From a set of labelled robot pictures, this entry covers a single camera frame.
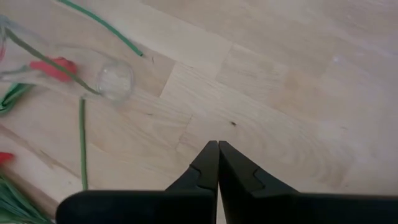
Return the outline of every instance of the wood grain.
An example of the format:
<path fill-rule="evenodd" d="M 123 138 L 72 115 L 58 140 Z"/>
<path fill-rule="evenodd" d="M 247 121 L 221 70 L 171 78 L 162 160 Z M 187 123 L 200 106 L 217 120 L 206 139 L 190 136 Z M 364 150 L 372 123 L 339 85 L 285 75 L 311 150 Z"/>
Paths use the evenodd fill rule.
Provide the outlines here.
<path fill-rule="evenodd" d="M 395 2 L 73 2 L 145 56 L 55 1 L 1 1 L 0 13 L 132 66 L 123 105 L 87 104 L 91 188 L 164 189 L 226 140 L 303 192 L 398 194 Z M 0 145 L 17 154 L 7 168 L 56 203 L 80 190 L 77 118 L 76 97 L 38 86 L 0 119 Z"/>

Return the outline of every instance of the wood plank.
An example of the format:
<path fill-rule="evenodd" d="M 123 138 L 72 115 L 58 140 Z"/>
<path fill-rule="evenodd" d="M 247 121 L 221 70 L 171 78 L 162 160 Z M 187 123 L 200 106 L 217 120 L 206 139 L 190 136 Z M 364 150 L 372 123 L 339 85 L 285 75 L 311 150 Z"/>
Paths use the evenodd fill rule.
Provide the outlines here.
<path fill-rule="evenodd" d="M 303 72 L 323 73 L 339 41 L 311 26 L 279 16 L 259 1 L 141 1 Z"/>
<path fill-rule="evenodd" d="M 174 60 L 143 45 L 137 45 L 145 53 L 145 57 L 139 57 L 93 19 L 62 6 L 46 0 L 35 4 L 26 0 L 19 4 L 7 1 L 2 3 L 0 13 L 50 43 L 83 46 L 124 60 L 133 69 L 135 87 L 154 96 L 162 93 Z"/>
<path fill-rule="evenodd" d="M 77 175 L 77 102 L 76 98 L 36 88 L 2 119 L 2 125 Z M 164 188 L 186 168 L 187 164 L 174 162 L 174 147 L 190 114 L 165 106 L 144 91 L 136 92 L 126 105 L 87 105 L 90 183 L 98 188 Z"/>
<path fill-rule="evenodd" d="M 226 39 L 137 1 L 74 1 L 151 49 L 215 76 L 231 48 Z"/>
<path fill-rule="evenodd" d="M 193 113 L 181 143 L 191 158 L 210 139 L 229 141 L 265 170 L 299 190 L 333 191 L 358 159 L 312 126 L 176 64 L 162 99 Z"/>

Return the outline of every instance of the red petal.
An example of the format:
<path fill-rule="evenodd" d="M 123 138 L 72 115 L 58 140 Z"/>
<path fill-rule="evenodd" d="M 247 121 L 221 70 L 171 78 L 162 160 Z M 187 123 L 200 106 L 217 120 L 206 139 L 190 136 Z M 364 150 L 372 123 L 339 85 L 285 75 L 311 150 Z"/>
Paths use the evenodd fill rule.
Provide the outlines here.
<path fill-rule="evenodd" d="M 8 152 L 0 152 L 0 164 L 14 158 L 14 155 Z"/>
<path fill-rule="evenodd" d="M 73 74 L 77 73 L 77 67 L 75 63 L 73 63 L 72 61 L 69 61 L 63 57 L 53 58 L 51 60 L 57 63 L 58 65 L 61 65 L 62 67 L 66 68 L 69 72 L 72 72 Z M 43 61 L 32 61 L 30 62 L 29 67 L 32 69 L 40 70 L 46 73 L 48 76 L 56 78 L 61 82 L 67 82 L 71 80 L 71 78 L 66 73 L 61 72 L 52 65 L 49 65 Z"/>

